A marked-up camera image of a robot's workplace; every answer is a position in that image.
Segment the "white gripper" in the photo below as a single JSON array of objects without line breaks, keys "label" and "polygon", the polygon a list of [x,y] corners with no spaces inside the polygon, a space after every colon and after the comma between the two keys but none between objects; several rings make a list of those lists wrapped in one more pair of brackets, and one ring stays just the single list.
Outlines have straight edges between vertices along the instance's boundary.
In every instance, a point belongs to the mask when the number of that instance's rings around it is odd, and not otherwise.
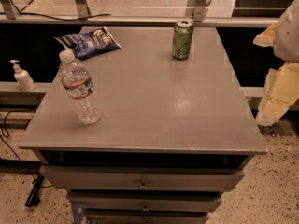
[{"label": "white gripper", "polygon": [[263,97],[258,106],[256,122],[272,126],[299,99],[299,0],[291,5],[253,43],[260,47],[272,47],[277,57],[285,62],[278,70],[270,69],[266,75]]}]

